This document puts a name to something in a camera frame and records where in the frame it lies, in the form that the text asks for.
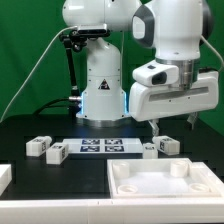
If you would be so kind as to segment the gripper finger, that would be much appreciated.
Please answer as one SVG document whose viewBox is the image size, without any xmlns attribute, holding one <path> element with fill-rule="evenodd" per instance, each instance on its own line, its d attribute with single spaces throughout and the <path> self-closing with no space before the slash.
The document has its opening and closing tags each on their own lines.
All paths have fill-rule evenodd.
<svg viewBox="0 0 224 224">
<path fill-rule="evenodd" d="M 149 124 L 152 128 L 152 135 L 158 136 L 159 135 L 159 127 L 157 125 L 157 120 L 149 120 Z"/>
<path fill-rule="evenodd" d="M 187 119 L 187 122 L 189 123 L 191 129 L 194 128 L 197 119 L 198 119 L 198 113 L 197 112 L 193 112 L 189 115 L 189 117 Z"/>
</svg>

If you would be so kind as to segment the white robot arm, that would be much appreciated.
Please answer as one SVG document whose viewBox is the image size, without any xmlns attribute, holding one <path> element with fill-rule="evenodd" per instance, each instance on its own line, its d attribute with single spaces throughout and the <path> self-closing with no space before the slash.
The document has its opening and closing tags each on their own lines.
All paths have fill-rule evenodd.
<svg viewBox="0 0 224 224">
<path fill-rule="evenodd" d="M 112 126 L 125 117 L 156 125 L 159 118 L 213 109 L 218 73 L 201 69 L 199 46 L 212 32 L 206 0 L 65 0 L 63 19 L 71 49 L 87 50 L 87 87 L 77 117 Z M 132 32 L 136 42 L 156 50 L 134 69 L 130 93 L 121 87 L 121 53 L 104 38 Z"/>
</svg>

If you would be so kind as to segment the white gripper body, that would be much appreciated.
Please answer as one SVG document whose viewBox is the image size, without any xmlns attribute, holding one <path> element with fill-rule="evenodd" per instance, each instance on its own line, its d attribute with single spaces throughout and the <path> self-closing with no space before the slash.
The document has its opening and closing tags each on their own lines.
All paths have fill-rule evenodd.
<svg viewBox="0 0 224 224">
<path fill-rule="evenodd" d="M 135 82 L 130 90 L 129 113 L 136 121 L 153 120 L 213 109 L 218 100 L 218 72 L 210 71 L 200 73 L 192 87 L 183 91 Z"/>
</svg>

